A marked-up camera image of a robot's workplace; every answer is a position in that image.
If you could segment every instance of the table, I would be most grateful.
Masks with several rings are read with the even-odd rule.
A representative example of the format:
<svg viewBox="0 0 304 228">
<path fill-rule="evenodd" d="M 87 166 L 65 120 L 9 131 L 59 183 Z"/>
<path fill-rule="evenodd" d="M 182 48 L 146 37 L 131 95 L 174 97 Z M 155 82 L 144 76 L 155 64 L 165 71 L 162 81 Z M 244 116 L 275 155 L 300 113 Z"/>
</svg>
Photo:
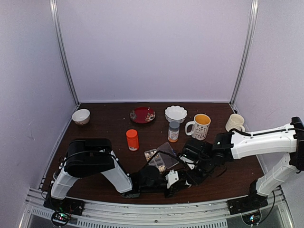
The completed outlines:
<svg viewBox="0 0 304 228">
<path fill-rule="evenodd" d="M 46 190 L 52 180 L 53 173 L 58 169 L 58 161 L 65 156 L 69 143 L 80 138 L 108 138 L 112 142 L 113 151 L 121 165 L 129 172 L 137 172 L 146 163 L 144 151 L 154 149 L 167 142 L 169 123 L 165 119 L 164 110 L 171 105 L 180 105 L 188 111 L 188 116 L 180 126 L 180 136 L 171 147 L 180 152 L 190 138 L 184 132 L 185 123 L 193 120 L 194 115 L 203 113 L 211 118 L 206 141 L 213 143 L 215 135 L 225 132 L 225 124 L 232 110 L 226 103 L 98 103 L 81 104 L 80 108 L 89 109 L 89 124 L 78 126 L 71 123 L 59 145 L 58 151 L 49 167 L 42 189 Z M 130 120 L 129 113 L 141 106 L 151 107 L 156 118 L 151 123 L 136 124 Z M 136 152 L 128 150 L 125 133 L 136 129 L 140 148 Z M 70 197 L 105 201 L 113 203 L 133 204 L 168 204 L 202 202 L 227 199 L 248 194 L 250 183 L 263 176 L 256 156 L 226 163 L 227 171 L 216 178 L 223 169 L 218 168 L 200 186 L 181 190 L 172 198 L 165 199 L 162 193 L 142 194 L 136 199 L 123 198 L 114 186 L 102 175 L 97 174 L 78 180 L 67 194 Z"/>
</svg>

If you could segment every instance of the mug handle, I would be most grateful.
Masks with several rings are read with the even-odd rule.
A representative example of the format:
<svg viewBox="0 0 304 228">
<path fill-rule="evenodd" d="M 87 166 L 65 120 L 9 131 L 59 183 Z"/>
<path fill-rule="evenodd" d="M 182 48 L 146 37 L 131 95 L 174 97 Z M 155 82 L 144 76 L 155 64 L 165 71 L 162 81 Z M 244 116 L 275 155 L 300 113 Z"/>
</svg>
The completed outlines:
<svg viewBox="0 0 304 228">
<path fill-rule="evenodd" d="M 190 132 L 187 132 L 187 128 L 190 126 L 190 125 L 194 125 L 195 122 L 194 121 L 190 121 L 188 123 L 186 123 L 186 126 L 185 126 L 185 133 L 186 135 L 192 135 L 194 131 L 190 131 Z"/>
</svg>

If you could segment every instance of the bottle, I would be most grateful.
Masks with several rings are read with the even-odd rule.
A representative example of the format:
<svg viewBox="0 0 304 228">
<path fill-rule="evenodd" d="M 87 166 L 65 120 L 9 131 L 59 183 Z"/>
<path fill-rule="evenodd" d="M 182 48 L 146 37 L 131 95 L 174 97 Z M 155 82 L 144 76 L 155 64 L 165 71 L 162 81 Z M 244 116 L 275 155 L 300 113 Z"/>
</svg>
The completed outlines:
<svg viewBox="0 0 304 228">
<path fill-rule="evenodd" d="M 127 135 L 129 150 L 137 151 L 139 149 L 137 131 L 134 129 L 130 129 L 127 131 L 126 135 Z"/>
<path fill-rule="evenodd" d="M 169 123 L 168 140 L 171 143 L 177 142 L 180 132 L 180 123 L 172 121 Z"/>
</svg>

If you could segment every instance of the white wall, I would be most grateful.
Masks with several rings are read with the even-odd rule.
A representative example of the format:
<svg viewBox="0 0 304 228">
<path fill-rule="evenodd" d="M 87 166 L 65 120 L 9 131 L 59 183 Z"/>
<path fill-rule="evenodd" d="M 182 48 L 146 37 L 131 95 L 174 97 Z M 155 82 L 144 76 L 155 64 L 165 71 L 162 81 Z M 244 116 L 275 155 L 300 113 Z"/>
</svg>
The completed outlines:
<svg viewBox="0 0 304 228">
<path fill-rule="evenodd" d="M 48 0 L 0 7 L 0 227 L 17 227 L 74 109 Z"/>
<path fill-rule="evenodd" d="M 250 8 L 244 0 L 58 1 L 79 100 L 229 101 Z"/>
<path fill-rule="evenodd" d="M 236 106 L 251 131 L 304 121 L 304 1 L 259 1 L 256 31 Z M 263 156 L 270 170 L 281 155 Z M 304 176 L 282 185 L 297 228 L 304 224 Z"/>
</svg>

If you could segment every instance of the white bowl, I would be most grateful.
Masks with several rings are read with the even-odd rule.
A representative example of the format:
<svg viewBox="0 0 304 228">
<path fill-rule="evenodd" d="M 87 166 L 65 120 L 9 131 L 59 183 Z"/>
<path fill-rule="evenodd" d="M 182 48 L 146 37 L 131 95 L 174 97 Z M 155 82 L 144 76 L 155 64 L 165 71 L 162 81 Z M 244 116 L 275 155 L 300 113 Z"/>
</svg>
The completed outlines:
<svg viewBox="0 0 304 228">
<path fill-rule="evenodd" d="M 177 121 L 181 124 L 186 119 L 187 110 L 180 106 L 171 106 L 165 110 L 165 116 L 169 123 Z"/>
<path fill-rule="evenodd" d="M 90 111 L 87 109 L 79 109 L 73 113 L 72 120 L 77 125 L 85 125 L 90 121 Z"/>
</svg>

